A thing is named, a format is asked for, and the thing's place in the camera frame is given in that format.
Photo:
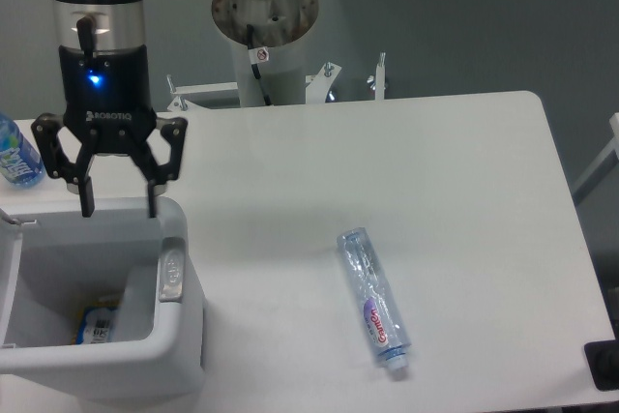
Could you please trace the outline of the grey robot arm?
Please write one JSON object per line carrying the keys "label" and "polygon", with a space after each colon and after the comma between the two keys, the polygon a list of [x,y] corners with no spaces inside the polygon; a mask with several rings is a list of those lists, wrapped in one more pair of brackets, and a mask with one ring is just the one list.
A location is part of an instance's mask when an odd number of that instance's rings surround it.
{"label": "grey robot arm", "polygon": [[[151,104],[144,0],[52,0],[66,109],[32,130],[48,175],[90,217],[97,156],[130,158],[154,200],[179,177],[188,123]],[[214,0],[220,29],[246,52],[290,44],[306,29],[302,0]]]}

